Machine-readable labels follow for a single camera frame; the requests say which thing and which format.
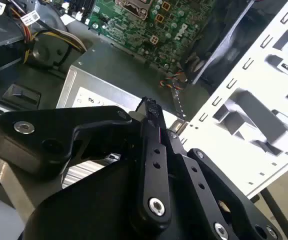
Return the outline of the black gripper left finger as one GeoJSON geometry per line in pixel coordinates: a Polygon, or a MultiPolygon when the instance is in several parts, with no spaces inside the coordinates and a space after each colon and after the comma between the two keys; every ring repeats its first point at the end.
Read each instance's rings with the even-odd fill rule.
{"type": "Polygon", "coordinates": [[[133,114],[92,106],[0,115],[0,184],[26,225],[52,195],[121,161],[166,163],[162,108],[143,98],[133,114]]]}

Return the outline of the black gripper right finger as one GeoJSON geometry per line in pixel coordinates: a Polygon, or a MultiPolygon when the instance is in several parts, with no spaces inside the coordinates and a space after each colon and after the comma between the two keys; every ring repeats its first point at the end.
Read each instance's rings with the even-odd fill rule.
{"type": "Polygon", "coordinates": [[[167,131],[167,150],[205,231],[204,240],[281,240],[279,230],[199,148],[167,131]]]}

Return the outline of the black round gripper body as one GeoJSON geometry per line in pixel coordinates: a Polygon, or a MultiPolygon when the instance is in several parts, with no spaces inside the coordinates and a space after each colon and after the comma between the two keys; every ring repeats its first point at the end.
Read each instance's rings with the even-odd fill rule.
{"type": "Polygon", "coordinates": [[[160,161],[120,161],[44,200],[26,240],[205,240],[208,225],[160,161]]]}

